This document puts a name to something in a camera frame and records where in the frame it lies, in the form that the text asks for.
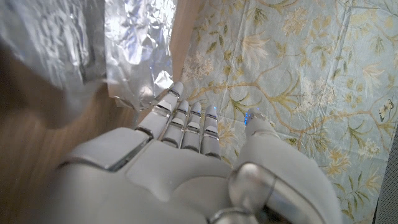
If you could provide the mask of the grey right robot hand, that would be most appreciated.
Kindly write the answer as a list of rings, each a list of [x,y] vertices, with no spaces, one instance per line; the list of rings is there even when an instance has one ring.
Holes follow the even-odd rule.
[[[341,223],[317,163],[277,135],[258,108],[234,164],[221,158],[215,106],[175,83],[134,129],[77,146],[56,168],[30,223]]]

